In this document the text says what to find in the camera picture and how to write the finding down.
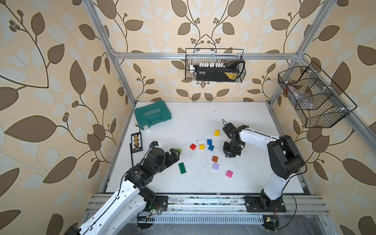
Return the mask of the dark green long lego brick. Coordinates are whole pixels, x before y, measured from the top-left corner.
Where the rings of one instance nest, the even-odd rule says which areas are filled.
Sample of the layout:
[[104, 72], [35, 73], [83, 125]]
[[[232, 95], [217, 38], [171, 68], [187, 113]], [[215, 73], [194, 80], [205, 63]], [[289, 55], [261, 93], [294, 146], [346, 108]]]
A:
[[184, 163], [179, 163], [178, 166], [181, 174], [187, 173]]

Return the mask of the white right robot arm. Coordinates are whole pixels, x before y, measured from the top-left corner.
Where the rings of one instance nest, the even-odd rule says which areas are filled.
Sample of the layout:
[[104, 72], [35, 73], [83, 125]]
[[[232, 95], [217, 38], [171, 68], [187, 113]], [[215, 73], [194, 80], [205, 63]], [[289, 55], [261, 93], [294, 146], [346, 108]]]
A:
[[247, 125], [235, 127], [226, 121], [223, 121], [222, 130], [230, 139], [223, 145], [226, 158], [240, 156], [246, 144], [268, 152], [273, 173], [260, 196], [245, 197], [247, 212], [286, 212], [284, 190], [289, 181], [299, 175], [298, 171], [306, 165], [293, 139], [288, 135], [269, 136], [250, 129]]

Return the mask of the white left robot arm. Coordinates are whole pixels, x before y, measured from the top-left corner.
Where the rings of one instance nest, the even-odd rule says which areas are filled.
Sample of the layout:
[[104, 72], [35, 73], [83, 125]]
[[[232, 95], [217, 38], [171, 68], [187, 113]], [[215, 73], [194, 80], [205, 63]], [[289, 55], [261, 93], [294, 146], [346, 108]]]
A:
[[154, 176], [180, 160], [181, 151], [165, 152], [154, 141], [141, 161], [121, 178], [119, 188], [107, 202], [80, 227], [71, 226], [67, 235], [116, 235], [140, 212], [153, 211], [155, 192], [147, 185]]

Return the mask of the lilac lego brick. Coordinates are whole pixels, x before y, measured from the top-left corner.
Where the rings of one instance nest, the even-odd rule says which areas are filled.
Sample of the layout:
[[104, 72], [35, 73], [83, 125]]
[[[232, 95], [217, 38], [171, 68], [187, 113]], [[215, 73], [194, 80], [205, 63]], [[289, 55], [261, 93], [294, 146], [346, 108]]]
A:
[[219, 164], [213, 163], [212, 169], [218, 171], [219, 170]]

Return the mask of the pink lego brick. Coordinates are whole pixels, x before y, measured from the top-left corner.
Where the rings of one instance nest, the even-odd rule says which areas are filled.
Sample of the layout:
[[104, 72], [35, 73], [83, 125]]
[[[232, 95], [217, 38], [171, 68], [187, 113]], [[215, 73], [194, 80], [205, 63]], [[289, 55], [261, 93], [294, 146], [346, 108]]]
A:
[[232, 171], [230, 171], [230, 170], [228, 170], [227, 172], [226, 172], [226, 176], [228, 177], [228, 178], [232, 178], [233, 177], [233, 172]]

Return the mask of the black parallel charging board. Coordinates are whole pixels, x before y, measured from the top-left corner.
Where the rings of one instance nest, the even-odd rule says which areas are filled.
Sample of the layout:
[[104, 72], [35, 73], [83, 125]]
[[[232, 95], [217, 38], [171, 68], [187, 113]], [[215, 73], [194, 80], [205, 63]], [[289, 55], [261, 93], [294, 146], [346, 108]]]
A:
[[141, 132], [131, 134], [131, 153], [143, 151]]

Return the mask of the black allen key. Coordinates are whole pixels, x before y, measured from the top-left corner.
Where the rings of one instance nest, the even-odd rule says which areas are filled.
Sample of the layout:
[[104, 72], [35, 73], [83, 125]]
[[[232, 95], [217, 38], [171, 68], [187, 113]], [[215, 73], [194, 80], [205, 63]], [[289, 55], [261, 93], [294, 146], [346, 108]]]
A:
[[129, 144], [129, 149], [130, 149], [130, 159], [131, 159], [131, 165], [134, 167], [134, 160], [133, 160], [133, 152], [132, 152], [132, 144]]

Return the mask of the green plastic tool case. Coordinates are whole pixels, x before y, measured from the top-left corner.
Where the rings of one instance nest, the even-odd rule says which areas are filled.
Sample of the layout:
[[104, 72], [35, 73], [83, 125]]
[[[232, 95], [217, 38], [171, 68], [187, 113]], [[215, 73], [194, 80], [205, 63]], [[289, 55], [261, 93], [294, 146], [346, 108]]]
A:
[[172, 119], [170, 110], [162, 100], [144, 107], [136, 108], [134, 113], [138, 126], [142, 130], [149, 129], [154, 125]]

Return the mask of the black battery charger in basket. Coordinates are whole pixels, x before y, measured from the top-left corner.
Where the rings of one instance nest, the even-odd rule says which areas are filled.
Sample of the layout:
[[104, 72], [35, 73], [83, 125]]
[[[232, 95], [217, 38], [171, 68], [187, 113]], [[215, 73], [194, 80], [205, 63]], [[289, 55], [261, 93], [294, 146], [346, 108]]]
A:
[[237, 82], [243, 81], [246, 75], [245, 61], [233, 60], [225, 62], [199, 62], [188, 65], [186, 78], [196, 81]]

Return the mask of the plastic bag in basket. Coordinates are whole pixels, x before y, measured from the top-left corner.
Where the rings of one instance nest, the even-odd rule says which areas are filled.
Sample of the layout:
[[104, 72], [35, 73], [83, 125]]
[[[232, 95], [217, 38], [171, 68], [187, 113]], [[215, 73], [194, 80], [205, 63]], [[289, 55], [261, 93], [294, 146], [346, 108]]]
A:
[[299, 90], [299, 87], [296, 85], [287, 86], [287, 97], [292, 100], [293, 103], [307, 103], [311, 101], [311, 95]]

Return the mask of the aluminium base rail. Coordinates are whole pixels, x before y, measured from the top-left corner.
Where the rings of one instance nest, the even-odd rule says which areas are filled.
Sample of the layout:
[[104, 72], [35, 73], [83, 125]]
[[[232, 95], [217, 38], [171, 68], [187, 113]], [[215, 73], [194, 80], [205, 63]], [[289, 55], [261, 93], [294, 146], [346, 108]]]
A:
[[121, 226], [132, 222], [155, 224], [263, 224], [282, 216], [326, 216], [321, 196], [285, 195], [272, 209], [262, 209], [258, 195], [157, 194], [153, 206], [145, 207], [137, 195], [110, 218]]

